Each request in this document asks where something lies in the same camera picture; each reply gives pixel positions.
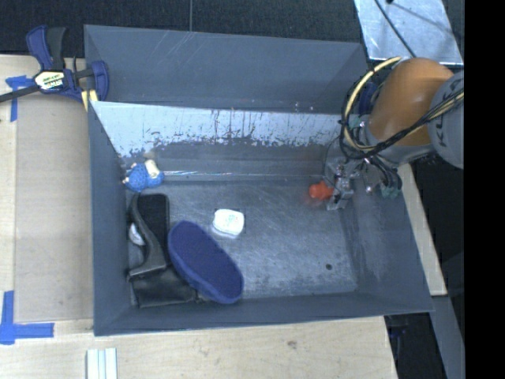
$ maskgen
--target orange object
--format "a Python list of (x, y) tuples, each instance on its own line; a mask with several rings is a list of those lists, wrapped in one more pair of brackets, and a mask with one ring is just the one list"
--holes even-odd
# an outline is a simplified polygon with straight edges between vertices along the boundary
[[(399, 63), (387, 77), (368, 120), (370, 132), (378, 141), (413, 125), (429, 111), (433, 96), (453, 75), (447, 67), (427, 58), (412, 58)], [(429, 144), (428, 127), (404, 137), (396, 144)]]
[(311, 198), (317, 198), (321, 201), (325, 201), (333, 195), (333, 188), (326, 185), (326, 183), (321, 180), (317, 184), (312, 184), (309, 187), (309, 195)]

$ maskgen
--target small blue toy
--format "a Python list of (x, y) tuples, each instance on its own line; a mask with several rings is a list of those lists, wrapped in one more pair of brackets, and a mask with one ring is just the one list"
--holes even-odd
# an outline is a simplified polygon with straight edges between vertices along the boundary
[(156, 166), (154, 160), (146, 160), (144, 163), (134, 163), (128, 171), (123, 184), (129, 190), (137, 193), (146, 188), (154, 188), (161, 185), (164, 175)]

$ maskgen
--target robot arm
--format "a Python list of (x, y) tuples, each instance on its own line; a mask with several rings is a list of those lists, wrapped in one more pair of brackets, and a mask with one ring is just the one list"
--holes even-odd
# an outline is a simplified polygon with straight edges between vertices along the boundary
[[(398, 166), (432, 153), (463, 168), (464, 73), (453, 74), (426, 58), (400, 60), (388, 59), (365, 74), (342, 109), (340, 137), (325, 162), (327, 189), (309, 190), (327, 202), (328, 210), (345, 208), (354, 194), (353, 180), (360, 177), (367, 193), (379, 186), (385, 197), (394, 197), (402, 184)], [(394, 64), (371, 98), (361, 95), (370, 100), (365, 106), (360, 102), (371, 108), (369, 114), (352, 115), (367, 82)]]

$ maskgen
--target gray bin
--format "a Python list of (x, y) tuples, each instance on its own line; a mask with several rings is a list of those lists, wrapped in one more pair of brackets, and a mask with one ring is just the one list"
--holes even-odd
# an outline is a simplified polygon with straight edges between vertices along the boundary
[[(110, 71), (88, 111), (97, 336), (432, 310), (401, 195), (356, 181), (333, 212), (308, 195), (367, 69), (361, 45), (87, 26), (85, 50)], [(239, 302), (133, 304), (122, 179), (146, 157), (165, 174), (146, 193), (167, 195), (172, 224), (214, 235), (216, 209), (245, 214), (237, 238), (215, 236), (245, 277)]]

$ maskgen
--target bin floor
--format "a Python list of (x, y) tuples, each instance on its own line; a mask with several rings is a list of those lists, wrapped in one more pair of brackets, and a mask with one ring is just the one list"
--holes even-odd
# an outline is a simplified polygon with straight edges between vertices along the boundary
[[(308, 195), (310, 184), (320, 178), (223, 180), (166, 179), (145, 193), (167, 195), (172, 226), (190, 220), (216, 239), (244, 275), (244, 298), (334, 294), (357, 288), (339, 214)], [(245, 227), (239, 236), (215, 231), (212, 220), (220, 208), (244, 213)]]

